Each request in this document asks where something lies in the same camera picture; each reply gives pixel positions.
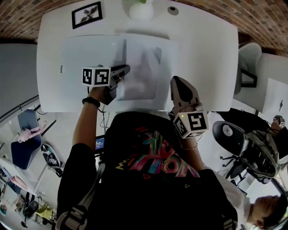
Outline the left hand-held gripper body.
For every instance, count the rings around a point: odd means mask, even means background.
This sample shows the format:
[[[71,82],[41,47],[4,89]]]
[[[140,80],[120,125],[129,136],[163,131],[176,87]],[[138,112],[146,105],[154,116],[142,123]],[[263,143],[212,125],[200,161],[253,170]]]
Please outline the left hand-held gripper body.
[[[109,105],[117,96],[117,75],[112,73],[112,67],[103,67],[102,65],[84,67],[82,68],[81,82],[86,87],[105,87],[103,93],[104,104]]]

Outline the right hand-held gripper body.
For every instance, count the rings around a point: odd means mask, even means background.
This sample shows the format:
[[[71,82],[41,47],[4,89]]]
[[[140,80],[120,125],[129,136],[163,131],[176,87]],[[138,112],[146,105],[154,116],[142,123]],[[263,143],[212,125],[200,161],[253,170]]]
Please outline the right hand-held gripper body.
[[[179,101],[179,105],[174,107],[195,104],[189,104],[188,102],[181,101],[180,99]],[[179,137],[182,139],[198,137],[209,129],[207,112],[204,110],[178,113],[177,115],[174,115],[173,124]]]

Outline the person's right hand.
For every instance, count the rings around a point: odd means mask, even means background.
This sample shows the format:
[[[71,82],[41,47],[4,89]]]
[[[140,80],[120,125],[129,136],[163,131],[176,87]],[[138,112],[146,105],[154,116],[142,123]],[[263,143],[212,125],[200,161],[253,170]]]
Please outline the person's right hand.
[[[194,112],[194,111],[203,111],[203,104],[199,102],[193,105],[174,107],[172,109],[173,115],[177,115],[178,113],[181,113],[181,112]]]

